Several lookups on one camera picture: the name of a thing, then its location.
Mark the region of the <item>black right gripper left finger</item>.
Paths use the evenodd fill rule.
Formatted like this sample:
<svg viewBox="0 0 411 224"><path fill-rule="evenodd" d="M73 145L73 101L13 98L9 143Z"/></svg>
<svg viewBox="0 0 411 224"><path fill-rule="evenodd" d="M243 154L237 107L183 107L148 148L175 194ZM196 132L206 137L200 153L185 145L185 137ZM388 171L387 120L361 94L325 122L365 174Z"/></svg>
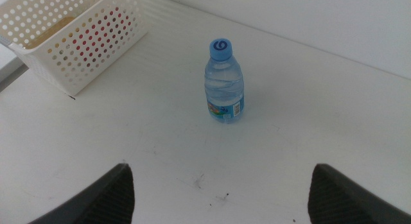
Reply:
<svg viewBox="0 0 411 224"><path fill-rule="evenodd" d="M31 224L131 223L134 206L132 170L121 163Z"/></svg>

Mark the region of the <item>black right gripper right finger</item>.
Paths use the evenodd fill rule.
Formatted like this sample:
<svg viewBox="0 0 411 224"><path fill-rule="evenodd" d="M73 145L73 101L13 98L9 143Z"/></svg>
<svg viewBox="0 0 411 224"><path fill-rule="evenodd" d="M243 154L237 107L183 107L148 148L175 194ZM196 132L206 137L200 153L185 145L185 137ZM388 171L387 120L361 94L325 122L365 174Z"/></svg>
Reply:
<svg viewBox="0 0 411 224"><path fill-rule="evenodd" d="M313 170L308 198L312 223L410 224L410 215L328 164Z"/></svg>

